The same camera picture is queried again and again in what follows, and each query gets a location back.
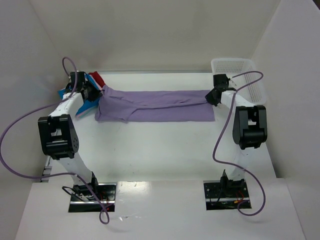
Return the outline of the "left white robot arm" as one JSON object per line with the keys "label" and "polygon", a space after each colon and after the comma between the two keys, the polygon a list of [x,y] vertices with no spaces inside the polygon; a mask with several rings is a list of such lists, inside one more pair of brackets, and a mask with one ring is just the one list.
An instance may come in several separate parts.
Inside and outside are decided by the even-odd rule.
{"label": "left white robot arm", "polygon": [[38,119],[41,148],[71,174],[74,197],[91,201],[98,193],[98,180],[79,154],[80,142],[73,119],[85,102],[97,100],[102,93],[83,71],[71,72],[70,80],[63,91],[62,102],[50,115]]}

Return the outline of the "purple polo shirt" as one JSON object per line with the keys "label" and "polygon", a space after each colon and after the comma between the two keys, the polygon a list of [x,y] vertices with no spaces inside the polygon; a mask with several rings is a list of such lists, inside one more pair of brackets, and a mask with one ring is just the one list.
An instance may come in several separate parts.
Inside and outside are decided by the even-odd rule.
{"label": "purple polo shirt", "polygon": [[105,85],[95,120],[98,122],[213,122],[208,90],[120,91]]}

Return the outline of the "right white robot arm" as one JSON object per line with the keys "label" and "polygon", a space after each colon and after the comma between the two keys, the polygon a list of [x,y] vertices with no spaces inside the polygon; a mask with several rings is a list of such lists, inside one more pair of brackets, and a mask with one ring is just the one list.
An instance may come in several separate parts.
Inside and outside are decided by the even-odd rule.
{"label": "right white robot arm", "polygon": [[220,189],[226,197],[237,195],[245,183],[245,169],[250,165],[251,155],[267,140],[267,111],[263,105],[255,105],[230,86],[226,74],[213,75],[213,89],[205,96],[206,101],[231,110],[233,119],[232,139],[237,145],[235,159],[222,173]]}

